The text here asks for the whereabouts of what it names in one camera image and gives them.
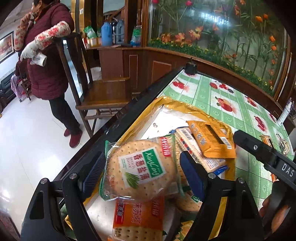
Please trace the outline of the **small green-end cracker pack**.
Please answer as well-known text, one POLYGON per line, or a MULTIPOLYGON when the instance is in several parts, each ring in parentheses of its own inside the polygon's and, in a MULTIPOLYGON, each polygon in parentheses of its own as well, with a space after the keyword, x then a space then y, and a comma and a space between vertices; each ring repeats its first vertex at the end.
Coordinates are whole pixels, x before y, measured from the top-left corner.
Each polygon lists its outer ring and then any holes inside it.
POLYGON ((175 205, 185 212, 199 212, 202 201, 192 191, 187 191, 184 196, 178 195, 174 198, 175 205))

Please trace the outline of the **orange snack packet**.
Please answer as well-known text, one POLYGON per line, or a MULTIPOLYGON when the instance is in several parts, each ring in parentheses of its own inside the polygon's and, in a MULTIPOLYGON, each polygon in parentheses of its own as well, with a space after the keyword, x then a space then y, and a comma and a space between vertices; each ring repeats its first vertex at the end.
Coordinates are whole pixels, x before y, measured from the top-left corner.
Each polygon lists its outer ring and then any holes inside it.
POLYGON ((187 124, 202 154, 207 158, 235 159, 233 133, 220 121, 188 120, 187 124))

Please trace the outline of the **blue white cracker pack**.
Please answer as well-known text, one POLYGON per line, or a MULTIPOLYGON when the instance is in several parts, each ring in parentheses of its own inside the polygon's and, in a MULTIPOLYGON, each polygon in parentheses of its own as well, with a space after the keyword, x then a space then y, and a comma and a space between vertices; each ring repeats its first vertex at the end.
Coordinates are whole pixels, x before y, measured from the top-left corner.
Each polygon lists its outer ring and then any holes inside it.
POLYGON ((174 134, 181 151, 188 151, 194 161, 201 164, 208 173, 220 175, 228 169, 225 159, 207 158, 203 155, 188 127, 177 128, 174 134))

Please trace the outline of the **round cracker pack green label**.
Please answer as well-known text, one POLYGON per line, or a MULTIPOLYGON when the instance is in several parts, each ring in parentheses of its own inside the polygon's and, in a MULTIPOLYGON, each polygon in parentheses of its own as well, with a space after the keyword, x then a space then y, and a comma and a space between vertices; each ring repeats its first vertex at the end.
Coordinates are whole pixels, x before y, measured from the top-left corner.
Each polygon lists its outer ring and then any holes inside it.
POLYGON ((99 194, 105 201, 150 201, 182 192, 174 135, 105 142, 106 165, 99 194))

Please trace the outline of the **orange soda cracker pack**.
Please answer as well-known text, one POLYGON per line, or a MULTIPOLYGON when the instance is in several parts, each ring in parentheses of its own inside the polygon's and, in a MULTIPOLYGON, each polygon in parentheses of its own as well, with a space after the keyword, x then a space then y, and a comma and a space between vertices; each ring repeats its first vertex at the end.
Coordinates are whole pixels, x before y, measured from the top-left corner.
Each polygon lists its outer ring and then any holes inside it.
POLYGON ((162 240, 164 208, 163 197, 141 203, 118 199, 108 240, 162 240))

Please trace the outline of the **small tan cracker pack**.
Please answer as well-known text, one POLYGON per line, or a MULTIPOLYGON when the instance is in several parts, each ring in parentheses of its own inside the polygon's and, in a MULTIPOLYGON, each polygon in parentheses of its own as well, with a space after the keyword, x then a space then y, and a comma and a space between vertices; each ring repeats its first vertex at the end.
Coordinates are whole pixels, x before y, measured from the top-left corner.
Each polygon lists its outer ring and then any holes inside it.
POLYGON ((271 137, 270 136, 267 136, 267 135, 260 135, 260 138, 262 140, 263 143, 265 143, 266 145, 274 148, 273 146, 273 142, 271 140, 271 137))

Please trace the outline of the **dark green cracker packet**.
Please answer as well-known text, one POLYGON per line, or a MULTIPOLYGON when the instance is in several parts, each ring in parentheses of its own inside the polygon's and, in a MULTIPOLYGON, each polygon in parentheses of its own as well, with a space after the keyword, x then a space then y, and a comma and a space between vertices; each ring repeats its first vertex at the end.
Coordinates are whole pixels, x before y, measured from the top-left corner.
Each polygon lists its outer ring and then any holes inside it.
POLYGON ((183 241, 188 234, 191 226, 193 225, 193 220, 184 221, 181 223, 180 230, 175 236, 174 241, 183 241))

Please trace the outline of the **white spray bottle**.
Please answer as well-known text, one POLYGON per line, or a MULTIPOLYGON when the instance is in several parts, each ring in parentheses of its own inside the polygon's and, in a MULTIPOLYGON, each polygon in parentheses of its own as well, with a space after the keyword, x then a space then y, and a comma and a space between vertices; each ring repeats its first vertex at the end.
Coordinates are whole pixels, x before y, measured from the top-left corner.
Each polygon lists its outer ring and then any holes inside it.
POLYGON ((282 114, 280 115, 280 117, 277 120, 277 124, 279 126, 281 126, 285 122, 285 120, 287 119, 288 115, 290 114, 290 111, 291 111, 291 108, 292 108, 292 104, 293 104, 293 101, 290 98, 287 101, 287 104, 285 105, 282 114))

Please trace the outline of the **yellow cardboard tray box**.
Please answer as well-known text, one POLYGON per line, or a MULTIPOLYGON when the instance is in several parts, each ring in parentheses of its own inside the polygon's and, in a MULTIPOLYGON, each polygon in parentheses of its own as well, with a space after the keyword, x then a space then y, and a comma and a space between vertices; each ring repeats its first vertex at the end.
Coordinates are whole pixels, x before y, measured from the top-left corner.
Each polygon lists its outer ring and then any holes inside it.
MULTIPOLYGON (((175 129, 188 127, 187 121, 218 121, 203 111, 179 101, 171 100, 168 97, 161 97, 155 100, 137 119, 133 126, 122 137, 123 142, 133 140, 146 140, 151 138, 174 135, 175 129)), ((176 141, 177 168, 181 177, 182 192, 180 195, 191 191, 189 184, 180 166, 181 149, 176 141)), ((232 159, 226 159, 226 164, 232 164, 232 159)), ((99 186, 102 176, 95 186, 91 196, 84 201, 87 213, 102 240, 108 240, 112 234, 113 215, 115 212, 116 200, 105 201, 99 194, 99 186)), ((180 228, 184 221, 193 220, 198 212, 185 212, 179 209, 173 197, 165 196, 165 208, 163 219, 163 239, 169 240, 174 231, 180 228)))

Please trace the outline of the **floral glass panel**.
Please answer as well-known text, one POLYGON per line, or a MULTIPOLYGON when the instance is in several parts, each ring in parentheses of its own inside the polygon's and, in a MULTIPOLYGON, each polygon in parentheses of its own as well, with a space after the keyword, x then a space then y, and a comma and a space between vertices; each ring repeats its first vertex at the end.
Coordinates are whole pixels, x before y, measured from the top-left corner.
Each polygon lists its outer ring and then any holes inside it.
POLYGON ((264 1, 151 1, 147 43, 213 62, 273 95, 288 37, 264 1))

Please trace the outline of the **wooden chair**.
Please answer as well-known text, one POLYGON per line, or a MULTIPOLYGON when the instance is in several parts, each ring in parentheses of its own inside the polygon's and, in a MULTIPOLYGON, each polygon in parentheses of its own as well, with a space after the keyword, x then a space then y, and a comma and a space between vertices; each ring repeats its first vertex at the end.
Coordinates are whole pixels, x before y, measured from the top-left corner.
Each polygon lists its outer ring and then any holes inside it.
POLYGON ((86 49, 78 33, 71 33, 62 38, 55 37, 54 42, 75 100, 75 108, 81 116, 88 135, 92 137, 98 119, 114 116, 132 99, 130 79, 121 77, 94 80, 87 60, 86 49), (67 42, 67 49, 81 85, 81 94, 78 94, 74 83, 63 41, 67 42))

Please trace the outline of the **framed painting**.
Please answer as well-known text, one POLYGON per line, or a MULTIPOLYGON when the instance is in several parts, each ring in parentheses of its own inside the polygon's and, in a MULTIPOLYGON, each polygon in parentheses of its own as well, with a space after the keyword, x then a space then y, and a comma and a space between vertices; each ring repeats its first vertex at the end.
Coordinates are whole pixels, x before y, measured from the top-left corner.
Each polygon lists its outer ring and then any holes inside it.
POLYGON ((10 32, 0 40, 0 63, 15 53, 14 32, 10 32))

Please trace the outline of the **woman in maroon coat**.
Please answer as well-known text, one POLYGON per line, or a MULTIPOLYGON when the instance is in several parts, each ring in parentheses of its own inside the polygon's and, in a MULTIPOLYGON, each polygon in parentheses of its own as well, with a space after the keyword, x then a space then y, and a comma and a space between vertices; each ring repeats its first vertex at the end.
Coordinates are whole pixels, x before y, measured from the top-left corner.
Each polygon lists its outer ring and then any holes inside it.
POLYGON ((20 21, 14 37, 14 48, 20 61, 27 61, 27 71, 35 97, 47 100, 53 116, 66 128, 69 146, 78 146, 82 131, 65 100, 68 79, 54 38, 74 31, 69 8, 60 1, 33 1, 32 9, 20 21))

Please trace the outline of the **blue thermos jug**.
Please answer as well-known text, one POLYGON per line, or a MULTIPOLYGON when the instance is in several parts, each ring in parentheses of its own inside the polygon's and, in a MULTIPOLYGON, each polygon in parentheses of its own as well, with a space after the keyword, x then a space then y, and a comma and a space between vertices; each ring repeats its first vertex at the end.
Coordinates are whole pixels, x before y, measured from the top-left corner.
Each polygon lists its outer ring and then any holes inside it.
POLYGON ((112 45, 112 26, 109 22, 104 22, 101 27, 101 40, 104 47, 112 45))

